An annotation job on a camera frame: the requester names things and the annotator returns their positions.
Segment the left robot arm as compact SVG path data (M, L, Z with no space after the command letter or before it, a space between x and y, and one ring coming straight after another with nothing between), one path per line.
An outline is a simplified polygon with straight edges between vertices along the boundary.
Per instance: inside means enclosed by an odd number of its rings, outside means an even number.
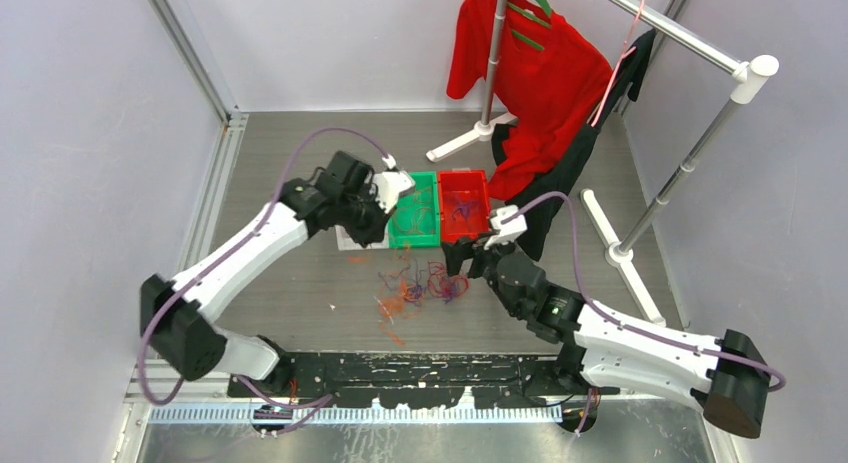
M272 263L317 233L341 227L358 245L383 240L400 199L415 183L393 157L377 172L345 151L308 178L293 178L244 228L169 280L154 274L140 291L141 335L184 380L213 371L253 381L269 396L290 386L291 357L267 337L217 326L234 298Z

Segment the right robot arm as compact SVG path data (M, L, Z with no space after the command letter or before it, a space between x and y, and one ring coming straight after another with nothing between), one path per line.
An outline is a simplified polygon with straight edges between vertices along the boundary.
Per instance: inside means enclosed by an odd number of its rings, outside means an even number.
M716 337L661 327L552 283L514 244L485 248L468 237L441 245L449 275L465 262L505 311L560 347L552 376L567 393L627 389L699 411L713 426L757 439L771 377L753 340L728 329Z

